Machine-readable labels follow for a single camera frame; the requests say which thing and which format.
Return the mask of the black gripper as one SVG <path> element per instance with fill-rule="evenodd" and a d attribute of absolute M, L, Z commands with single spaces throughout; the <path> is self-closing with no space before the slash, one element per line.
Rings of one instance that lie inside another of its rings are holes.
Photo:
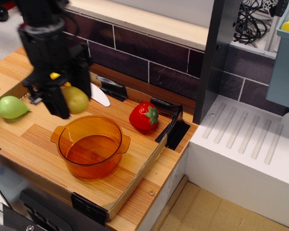
<path fill-rule="evenodd" d="M 91 79 L 87 45 L 71 42 L 63 32 L 64 27 L 63 20 L 46 27 L 23 23 L 18 33 L 33 66 L 33 71 L 23 82 L 29 89 L 30 102 L 34 105 L 42 102 L 52 115 L 68 119 L 69 109 L 58 86 L 70 82 L 90 99 Z M 52 72 L 60 74 L 60 77 L 52 80 Z"/>

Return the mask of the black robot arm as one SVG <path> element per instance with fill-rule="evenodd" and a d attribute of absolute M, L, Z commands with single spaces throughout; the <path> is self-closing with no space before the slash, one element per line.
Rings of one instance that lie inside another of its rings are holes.
<path fill-rule="evenodd" d="M 65 11 L 68 1 L 18 0 L 16 4 L 24 20 L 18 33 L 33 66 L 23 80 L 29 99 L 32 104 L 43 102 L 52 115 L 67 119 L 70 111 L 61 90 L 66 82 L 91 96 L 88 45 L 73 43 L 64 33 L 63 15 L 74 21 Z"/>

